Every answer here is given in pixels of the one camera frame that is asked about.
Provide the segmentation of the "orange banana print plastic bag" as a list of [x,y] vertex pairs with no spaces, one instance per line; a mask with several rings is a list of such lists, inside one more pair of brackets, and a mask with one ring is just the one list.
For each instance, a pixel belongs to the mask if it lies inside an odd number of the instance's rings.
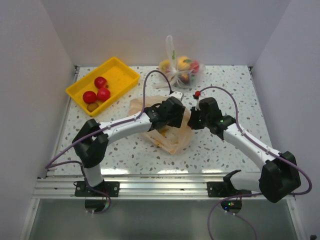
[[[161,103],[166,100],[166,96],[147,96],[145,107],[151,107],[153,104]],[[134,115],[142,109],[143,98],[138,97],[134,98],[129,102],[129,111],[127,116]],[[183,119],[180,128],[165,126],[160,129],[160,131],[152,130],[150,132],[140,133],[139,135],[154,145],[162,148],[164,151],[169,154],[177,154],[181,152],[187,145],[190,143],[193,131],[188,126],[188,121],[190,119],[191,112],[188,109],[185,109],[183,114]]]

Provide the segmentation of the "red apple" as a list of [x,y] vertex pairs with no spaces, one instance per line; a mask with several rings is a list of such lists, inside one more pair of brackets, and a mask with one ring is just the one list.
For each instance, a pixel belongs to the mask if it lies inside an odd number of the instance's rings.
[[96,97],[99,101],[105,102],[111,97],[111,92],[108,88],[102,87],[98,90]]

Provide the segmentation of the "small red fruit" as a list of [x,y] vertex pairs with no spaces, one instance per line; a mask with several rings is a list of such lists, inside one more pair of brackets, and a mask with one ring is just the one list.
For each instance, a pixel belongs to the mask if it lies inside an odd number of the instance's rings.
[[86,91],[83,93],[82,99],[86,104],[92,104],[97,100],[97,95],[94,91]]

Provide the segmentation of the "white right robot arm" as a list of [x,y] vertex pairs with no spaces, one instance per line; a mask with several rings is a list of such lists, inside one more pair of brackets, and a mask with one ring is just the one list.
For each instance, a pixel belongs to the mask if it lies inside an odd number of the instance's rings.
[[209,129],[211,134],[233,145],[246,155],[259,172],[234,170],[213,187],[219,197],[239,194],[261,193],[267,200],[276,203],[301,186],[296,158],[289,152],[279,152],[246,133],[237,120],[223,115],[213,97],[199,100],[191,108],[188,126],[193,130]]

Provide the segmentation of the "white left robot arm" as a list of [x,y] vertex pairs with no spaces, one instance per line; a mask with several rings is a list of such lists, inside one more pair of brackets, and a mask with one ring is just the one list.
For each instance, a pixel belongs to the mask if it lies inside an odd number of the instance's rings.
[[100,163],[109,144],[128,136],[160,130],[165,126],[180,128],[185,112],[183,96],[174,92],[161,103],[146,107],[138,113],[119,120],[97,123],[95,119],[85,122],[72,146],[80,158],[84,186],[77,197],[108,197],[109,190],[101,173]]

